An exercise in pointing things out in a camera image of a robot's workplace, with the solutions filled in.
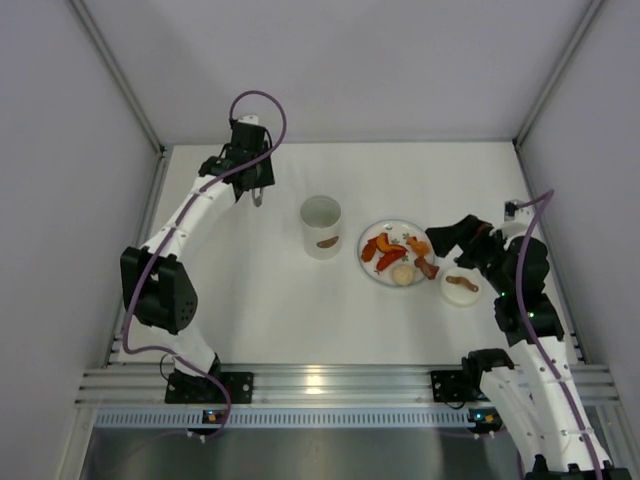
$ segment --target white cup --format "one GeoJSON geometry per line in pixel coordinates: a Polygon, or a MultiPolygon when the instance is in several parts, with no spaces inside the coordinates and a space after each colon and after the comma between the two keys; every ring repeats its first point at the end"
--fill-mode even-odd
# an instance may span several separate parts
{"type": "Polygon", "coordinates": [[[340,250],[340,204],[326,195],[315,195],[300,207],[305,251],[318,260],[333,257],[340,250]]]}

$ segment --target plate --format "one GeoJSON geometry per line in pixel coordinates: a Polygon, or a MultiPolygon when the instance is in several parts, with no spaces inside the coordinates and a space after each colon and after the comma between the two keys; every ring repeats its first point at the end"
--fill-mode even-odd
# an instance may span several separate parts
{"type": "Polygon", "coordinates": [[[414,266],[413,264],[413,262],[415,261],[416,258],[418,258],[418,256],[415,253],[413,253],[413,250],[411,250],[411,247],[407,245],[407,238],[409,237],[416,237],[418,241],[427,242],[429,244],[429,247],[431,248],[431,252],[428,255],[425,255],[425,260],[427,260],[427,262],[431,264],[434,264],[435,254],[433,253],[433,246],[431,245],[431,242],[429,241],[429,237],[427,237],[427,234],[424,233],[424,230],[419,226],[415,225],[414,223],[407,222],[406,220],[395,220],[395,219],[381,220],[379,222],[376,222],[363,232],[363,234],[360,236],[360,240],[358,240],[358,248],[356,251],[356,255],[358,256],[358,263],[360,264],[362,269],[365,271],[365,273],[376,282],[381,283],[382,285],[385,285],[387,287],[396,287],[396,288],[406,288],[406,287],[402,287],[400,285],[395,284],[395,282],[393,281],[393,278],[391,277],[391,271],[397,265],[403,265],[403,264],[411,265],[415,269],[416,276],[415,276],[415,279],[413,280],[413,283],[407,286],[411,287],[413,285],[417,285],[418,283],[421,283],[427,277],[425,277],[420,271],[420,269],[414,266]],[[383,255],[382,252],[380,252],[379,250],[376,251],[376,254],[374,255],[373,259],[367,263],[361,260],[360,254],[362,253],[362,249],[367,245],[367,242],[370,239],[372,239],[373,237],[377,237],[381,233],[385,233],[385,232],[389,235],[389,242],[402,245],[408,250],[408,252],[404,259],[397,260],[382,272],[378,272],[376,270],[376,264],[378,263],[378,260],[380,259],[380,257],[382,257],[383,255]]]}
{"type": "Polygon", "coordinates": [[[456,307],[468,307],[473,305],[482,296],[482,277],[476,270],[453,267],[440,276],[440,292],[443,298],[456,307]],[[465,277],[478,287],[477,292],[472,292],[461,285],[453,285],[447,282],[447,277],[465,277]]]}

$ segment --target white wall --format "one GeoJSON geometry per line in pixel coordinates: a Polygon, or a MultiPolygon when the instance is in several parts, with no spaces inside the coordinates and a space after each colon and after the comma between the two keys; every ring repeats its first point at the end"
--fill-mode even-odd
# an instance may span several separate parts
{"type": "Polygon", "coordinates": [[[524,148],[588,354],[640,438],[640,3],[609,2],[524,148]]]}
{"type": "Polygon", "coordinates": [[[0,466],[51,478],[154,156],[63,0],[0,2],[0,466]]]}
{"type": "Polygon", "coordinates": [[[87,0],[169,144],[226,141],[247,88],[289,141],[510,140],[587,3],[87,0]]]}

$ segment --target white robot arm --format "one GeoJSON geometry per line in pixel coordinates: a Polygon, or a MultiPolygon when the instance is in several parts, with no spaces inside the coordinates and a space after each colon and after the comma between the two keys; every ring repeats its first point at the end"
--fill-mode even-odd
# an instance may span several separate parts
{"type": "Polygon", "coordinates": [[[169,221],[141,248],[129,247],[120,258],[125,306],[130,310],[133,303],[135,319],[149,327],[158,339],[157,345],[143,348],[171,352],[178,360],[184,360],[175,365],[180,377],[177,384],[184,384],[188,390],[185,401],[179,401],[180,393],[175,393],[176,388],[171,385],[171,403],[211,400],[207,392],[218,390],[202,378],[203,374],[214,378],[220,375],[218,356],[192,323],[198,297],[184,264],[193,259],[214,223],[244,192],[251,191],[254,205],[260,206],[263,189],[275,183],[269,157],[274,148],[271,136],[258,124],[256,116],[233,121],[231,141],[219,156],[202,164],[193,187],[169,221]],[[150,263],[153,268],[145,277],[150,263]]]}
{"type": "Polygon", "coordinates": [[[630,480],[627,470],[613,467],[589,424],[567,362],[564,330],[543,293],[547,248],[531,233],[551,195],[525,237],[508,246],[506,232],[519,228],[494,229],[473,215],[426,231],[437,256],[460,247],[458,266],[477,268],[497,292],[495,318],[509,344],[508,351],[478,350],[463,358],[464,380],[454,396],[493,403],[529,472],[527,480],[630,480]]]}

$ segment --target purple cable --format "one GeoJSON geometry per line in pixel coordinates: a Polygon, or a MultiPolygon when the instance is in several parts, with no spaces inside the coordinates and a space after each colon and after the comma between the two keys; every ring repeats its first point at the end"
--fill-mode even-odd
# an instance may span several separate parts
{"type": "MultiPolygon", "coordinates": [[[[545,363],[547,364],[547,367],[549,367],[549,370],[551,370],[551,373],[553,373],[553,376],[556,378],[556,380],[559,380],[558,383],[560,385],[560,388],[562,389],[562,393],[564,393],[564,396],[567,398],[567,402],[569,403],[571,412],[573,413],[573,416],[576,420],[576,424],[578,425],[578,428],[580,429],[580,431],[584,432],[586,430],[586,424],[582,419],[582,415],[580,415],[580,411],[578,410],[578,405],[576,404],[576,401],[574,400],[573,395],[571,395],[571,391],[569,390],[569,387],[567,386],[567,384],[561,380],[562,375],[560,374],[560,371],[556,368],[556,366],[552,362],[551,358],[549,357],[549,354],[546,352],[546,350],[542,346],[540,339],[538,338],[535,330],[533,329],[533,325],[531,324],[531,321],[529,320],[529,315],[527,314],[527,308],[524,304],[524,295],[522,291],[522,276],[523,276],[523,270],[524,270],[525,257],[527,255],[527,248],[529,247],[529,241],[531,240],[531,237],[533,235],[534,228],[540,222],[542,213],[547,208],[547,205],[551,201],[551,198],[553,198],[554,193],[555,193],[554,190],[551,189],[544,195],[534,200],[531,200],[530,202],[526,202],[518,205],[519,208],[524,208],[526,206],[530,206],[530,205],[534,205],[536,203],[542,202],[540,204],[540,207],[536,211],[536,214],[534,215],[533,220],[529,224],[529,227],[527,228],[527,232],[524,235],[524,239],[522,240],[522,245],[520,246],[520,252],[518,254],[518,264],[516,267],[516,299],[518,301],[518,309],[520,310],[520,316],[522,317],[522,321],[525,325],[525,328],[527,329],[529,337],[537,347],[538,351],[540,352],[540,355],[542,356],[545,363]]],[[[587,450],[589,451],[589,456],[591,457],[591,461],[593,462],[593,469],[595,471],[596,479],[603,480],[602,470],[600,468],[600,462],[598,460],[598,455],[596,454],[596,449],[593,446],[593,442],[591,441],[591,437],[583,433],[581,438],[583,439],[587,447],[587,450]]]]}
{"type": "MultiPolygon", "coordinates": [[[[247,97],[249,95],[259,95],[261,97],[265,97],[271,100],[271,102],[278,108],[278,110],[280,111],[280,116],[282,117],[282,131],[280,132],[280,136],[278,137],[276,142],[271,146],[269,150],[262,153],[261,155],[258,155],[256,158],[254,158],[250,162],[247,162],[238,167],[232,168],[231,170],[224,172],[222,175],[214,178],[213,180],[210,180],[198,190],[199,193],[206,192],[213,185],[223,181],[225,178],[231,175],[235,175],[236,173],[241,172],[242,170],[253,167],[254,165],[258,164],[259,162],[261,162],[262,160],[270,156],[282,144],[282,141],[284,140],[284,136],[287,133],[287,115],[284,111],[284,108],[282,108],[282,105],[280,104],[280,102],[275,97],[269,95],[266,92],[263,92],[261,90],[248,90],[238,95],[236,99],[231,103],[231,108],[229,109],[229,119],[233,119],[233,112],[238,102],[244,97],[247,97]]],[[[131,329],[131,322],[133,320],[133,311],[135,310],[136,304],[138,303],[138,299],[140,298],[142,287],[144,286],[144,283],[147,280],[147,277],[151,273],[151,270],[153,269],[154,264],[158,260],[160,253],[164,250],[164,248],[167,246],[167,244],[175,234],[176,227],[180,226],[185,216],[189,212],[189,209],[193,206],[193,204],[196,202],[197,199],[198,199],[198,195],[194,194],[189,198],[187,203],[185,203],[184,207],[182,208],[182,210],[180,211],[180,213],[176,218],[175,226],[169,229],[169,231],[167,232],[167,235],[164,237],[164,239],[162,239],[162,242],[160,242],[160,245],[158,246],[156,251],[153,253],[151,258],[149,259],[149,262],[147,262],[144,269],[142,270],[142,274],[138,279],[138,283],[136,284],[136,287],[133,290],[133,295],[131,296],[131,302],[129,303],[129,308],[127,308],[127,311],[124,317],[124,325],[122,327],[122,348],[128,355],[136,355],[138,353],[150,352],[150,351],[158,351],[158,352],[169,354],[173,356],[178,362],[183,364],[185,367],[190,368],[191,370],[202,375],[204,378],[209,380],[211,383],[213,383],[216,387],[220,389],[220,391],[224,395],[224,399],[227,404],[227,409],[225,410],[224,416],[220,421],[220,426],[218,427],[218,429],[208,437],[209,439],[212,439],[220,435],[225,425],[227,424],[227,421],[229,420],[229,414],[231,412],[231,397],[229,397],[229,392],[227,392],[226,388],[224,388],[224,385],[222,385],[222,383],[220,383],[216,378],[209,375],[207,372],[199,369],[198,367],[193,365],[191,362],[180,357],[178,354],[176,354],[176,352],[174,352],[170,348],[163,347],[162,345],[149,345],[146,347],[133,348],[133,349],[129,347],[129,330],[131,329]]]]}

